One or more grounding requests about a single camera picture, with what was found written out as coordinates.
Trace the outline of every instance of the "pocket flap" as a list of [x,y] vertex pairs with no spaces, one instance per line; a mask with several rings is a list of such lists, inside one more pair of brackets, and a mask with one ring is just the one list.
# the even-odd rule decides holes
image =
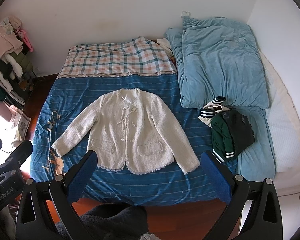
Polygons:
[[163,147],[161,142],[139,145],[137,148],[139,155],[151,155],[162,153]]
[[99,139],[93,139],[92,146],[111,153],[113,152],[114,149],[114,144],[112,142],[99,140]]

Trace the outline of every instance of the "white sleeve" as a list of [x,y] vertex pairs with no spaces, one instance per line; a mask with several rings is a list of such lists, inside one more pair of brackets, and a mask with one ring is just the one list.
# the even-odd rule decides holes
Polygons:
[[59,156],[68,153],[91,129],[98,119],[104,95],[87,106],[67,127],[65,132],[51,146]]
[[170,148],[183,173],[187,174],[195,170],[200,165],[200,162],[180,123],[158,96],[151,102],[151,112],[157,131]]

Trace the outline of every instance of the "striped bed sheet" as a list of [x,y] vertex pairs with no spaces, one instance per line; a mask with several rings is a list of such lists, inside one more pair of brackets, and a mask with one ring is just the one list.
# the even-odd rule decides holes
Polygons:
[[[106,67],[103,56],[112,63],[111,69]],[[64,68],[43,105],[35,129],[30,167],[35,181],[53,179],[55,166],[50,161],[53,158],[50,145],[71,121],[98,97],[120,88],[138,87],[160,96],[180,122],[197,157],[212,149],[210,128],[198,119],[198,109],[181,107],[176,69],[153,41],[138,37],[120,44],[72,47]],[[88,136],[63,156],[64,172],[86,153]],[[226,165],[235,172],[237,160]],[[96,168],[82,196],[103,203],[127,202],[151,206],[211,200],[217,194],[200,167],[184,175],[173,162],[144,175],[132,174],[126,167],[118,172]]]

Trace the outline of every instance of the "plaid blanket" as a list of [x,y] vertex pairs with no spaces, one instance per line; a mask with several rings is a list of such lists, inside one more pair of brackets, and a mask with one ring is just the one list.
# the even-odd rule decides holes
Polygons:
[[130,42],[71,47],[61,77],[158,76],[177,70],[155,42],[138,37]]

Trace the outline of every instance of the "white tweed jacket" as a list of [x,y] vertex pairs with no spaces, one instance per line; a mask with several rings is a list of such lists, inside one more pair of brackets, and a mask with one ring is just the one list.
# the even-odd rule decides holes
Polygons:
[[167,105],[138,88],[99,97],[72,121],[52,148],[63,156],[89,130],[87,150],[97,153],[100,168],[118,171],[126,164],[132,173],[145,174],[176,160],[186,174],[200,164]]

